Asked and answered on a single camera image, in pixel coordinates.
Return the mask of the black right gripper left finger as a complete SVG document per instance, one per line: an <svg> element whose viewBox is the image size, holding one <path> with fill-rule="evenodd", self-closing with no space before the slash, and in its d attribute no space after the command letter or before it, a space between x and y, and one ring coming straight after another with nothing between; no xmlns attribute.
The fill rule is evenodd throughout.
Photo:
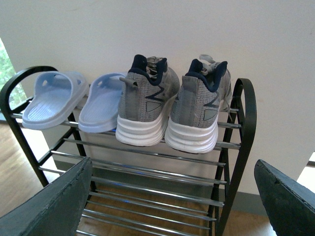
<svg viewBox="0 0 315 236"><path fill-rule="evenodd" d="M0 219L2 236L73 236L92 177L89 157L75 164L32 198Z"/></svg>

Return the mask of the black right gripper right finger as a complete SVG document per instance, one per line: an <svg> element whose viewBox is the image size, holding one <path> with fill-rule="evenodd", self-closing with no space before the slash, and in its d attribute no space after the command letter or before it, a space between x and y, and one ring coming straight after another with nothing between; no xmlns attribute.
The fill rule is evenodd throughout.
<svg viewBox="0 0 315 236"><path fill-rule="evenodd" d="M315 194L264 160L254 178L267 216L278 236L315 234Z"/></svg>

